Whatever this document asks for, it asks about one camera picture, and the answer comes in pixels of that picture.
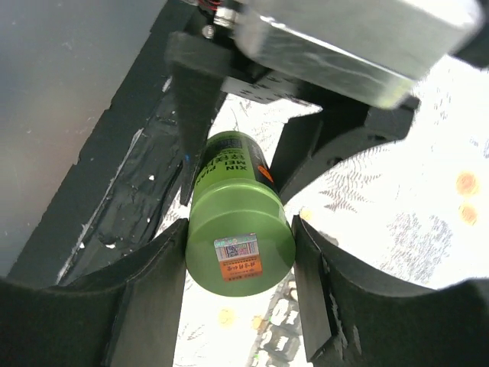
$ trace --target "green can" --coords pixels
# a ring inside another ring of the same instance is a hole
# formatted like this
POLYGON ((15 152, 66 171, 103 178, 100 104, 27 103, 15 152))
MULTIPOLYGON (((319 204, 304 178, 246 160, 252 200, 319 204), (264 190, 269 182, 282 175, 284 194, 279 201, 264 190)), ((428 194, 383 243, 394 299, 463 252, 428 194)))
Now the green can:
POLYGON ((263 152, 241 132, 209 139, 190 210, 186 266, 201 287, 243 297, 278 284, 296 245, 263 152))

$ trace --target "barcode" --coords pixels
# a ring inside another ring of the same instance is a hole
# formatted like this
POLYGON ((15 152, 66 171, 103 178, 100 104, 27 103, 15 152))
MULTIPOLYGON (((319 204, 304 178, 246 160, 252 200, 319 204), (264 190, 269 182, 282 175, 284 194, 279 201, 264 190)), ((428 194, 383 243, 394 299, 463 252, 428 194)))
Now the barcode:
POLYGON ((215 249, 215 253, 219 261, 258 255, 258 243, 253 241, 218 247, 215 249))

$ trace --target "barcode sticker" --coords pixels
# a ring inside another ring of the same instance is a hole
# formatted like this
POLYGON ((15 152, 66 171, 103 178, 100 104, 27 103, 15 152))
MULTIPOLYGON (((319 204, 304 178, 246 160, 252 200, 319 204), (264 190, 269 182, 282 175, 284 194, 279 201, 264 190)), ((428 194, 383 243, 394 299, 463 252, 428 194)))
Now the barcode sticker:
POLYGON ((214 247, 225 281, 239 281, 263 274, 258 240, 254 233, 216 239, 214 247))

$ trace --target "bolt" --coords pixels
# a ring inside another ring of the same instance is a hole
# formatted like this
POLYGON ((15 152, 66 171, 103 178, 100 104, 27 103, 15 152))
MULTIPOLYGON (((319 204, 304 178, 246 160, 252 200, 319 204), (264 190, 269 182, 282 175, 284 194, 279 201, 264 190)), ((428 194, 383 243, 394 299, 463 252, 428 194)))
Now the bolt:
POLYGON ((205 38, 211 39, 214 37, 215 29, 212 25, 206 25, 204 28, 202 28, 202 35, 205 38))

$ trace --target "orange sticker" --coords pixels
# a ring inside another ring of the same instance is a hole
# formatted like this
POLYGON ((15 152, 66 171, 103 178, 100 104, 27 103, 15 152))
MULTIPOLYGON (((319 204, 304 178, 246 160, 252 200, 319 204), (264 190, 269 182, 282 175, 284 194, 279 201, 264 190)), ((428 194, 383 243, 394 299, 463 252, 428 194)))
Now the orange sticker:
POLYGON ((274 179, 272 178, 272 176, 270 175, 270 173, 267 171, 267 168, 263 167, 263 166, 258 166, 258 170, 261 172, 261 174, 263 174, 268 180, 270 180, 270 182, 274 182, 274 179))
POLYGON ((224 281, 241 281, 246 278, 259 277, 263 274, 259 255, 235 260, 224 260, 219 262, 224 281))

